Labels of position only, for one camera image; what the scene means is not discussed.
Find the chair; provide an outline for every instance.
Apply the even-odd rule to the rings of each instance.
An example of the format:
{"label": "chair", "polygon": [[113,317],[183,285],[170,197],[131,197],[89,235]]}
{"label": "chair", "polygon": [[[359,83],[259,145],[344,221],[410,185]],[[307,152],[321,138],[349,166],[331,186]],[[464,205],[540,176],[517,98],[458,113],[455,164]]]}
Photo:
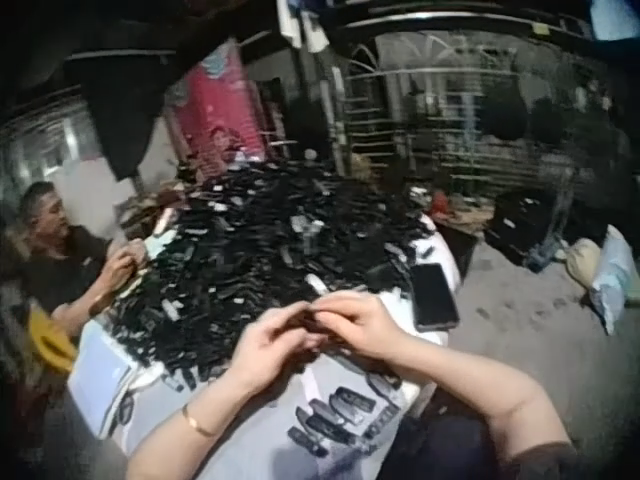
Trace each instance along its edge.
{"label": "chair", "polygon": [[71,373],[78,350],[69,337],[55,326],[37,305],[31,306],[28,329],[29,336],[42,359],[55,370]]}

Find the person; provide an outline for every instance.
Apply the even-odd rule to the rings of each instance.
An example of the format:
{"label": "person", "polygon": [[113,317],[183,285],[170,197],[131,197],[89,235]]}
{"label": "person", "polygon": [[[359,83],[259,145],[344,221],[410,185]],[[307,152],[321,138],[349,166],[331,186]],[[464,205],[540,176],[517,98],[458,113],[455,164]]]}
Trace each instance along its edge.
{"label": "person", "polygon": [[409,335],[396,325],[377,296],[341,291],[311,304],[299,302],[269,310],[250,324],[227,372],[140,444],[128,465],[127,479],[192,478],[242,406],[276,378],[288,356],[317,348],[326,340],[302,329],[284,328],[305,310],[359,354],[399,370],[410,369],[481,414],[501,465],[499,478],[564,479],[575,473],[577,453],[545,390],[535,380],[497,361]]}
{"label": "person", "polygon": [[22,196],[30,256],[26,289],[71,339],[90,319],[92,306],[122,286],[146,261],[142,240],[118,246],[71,225],[50,182],[32,184]]}

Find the smartphone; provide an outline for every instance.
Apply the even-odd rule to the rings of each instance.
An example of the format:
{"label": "smartphone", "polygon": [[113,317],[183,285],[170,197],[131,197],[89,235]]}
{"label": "smartphone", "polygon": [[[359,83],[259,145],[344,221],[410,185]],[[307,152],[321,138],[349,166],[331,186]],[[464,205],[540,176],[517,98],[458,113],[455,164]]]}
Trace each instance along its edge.
{"label": "smartphone", "polygon": [[460,324],[453,293],[439,263],[412,266],[409,279],[413,321],[418,332],[450,330]]}

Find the hand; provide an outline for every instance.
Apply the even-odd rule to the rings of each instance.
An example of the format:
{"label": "hand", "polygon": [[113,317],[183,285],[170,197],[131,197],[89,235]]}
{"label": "hand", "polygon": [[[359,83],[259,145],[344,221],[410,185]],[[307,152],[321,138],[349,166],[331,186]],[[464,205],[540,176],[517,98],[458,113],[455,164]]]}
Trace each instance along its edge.
{"label": "hand", "polygon": [[406,335],[382,301],[370,293],[333,292],[320,297],[309,309],[318,323],[368,357],[388,360]]}
{"label": "hand", "polygon": [[287,322],[308,306],[306,302],[298,302],[272,308],[247,325],[226,375],[255,395],[273,382],[292,353],[319,347],[326,340],[325,335],[312,334],[304,328],[285,330]]}
{"label": "hand", "polygon": [[111,256],[102,267],[99,281],[105,293],[118,290],[131,277],[135,268],[135,260],[126,248],[121,248]]}
{"label": "hand", "polygon": [[134,238],[125,247],[127,252],[133,257],[138,268],[145,266],[148,260],[147,247],[144,244],[144,240],[140,238]]}

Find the bracelet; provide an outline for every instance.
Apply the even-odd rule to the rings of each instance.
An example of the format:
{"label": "bracelet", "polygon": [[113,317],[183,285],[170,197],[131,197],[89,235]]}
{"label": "bracelet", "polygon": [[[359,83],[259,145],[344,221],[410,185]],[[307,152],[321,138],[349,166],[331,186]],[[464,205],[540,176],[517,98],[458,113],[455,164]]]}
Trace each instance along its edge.
{"label": "bracelet", "polygon": [[200,435],[203,435],[207,438],[213,437],[215,434],[206,431],[204,428],[200,426],[200,424],[198,424],[198,421],[195,418],[189,415],[189,411],[187,410],[187,405],[188,404],[185,403],[184,407],[182,407],[182,416],[187,421],[189,426],[193,428],[196,432],[198,432]]}

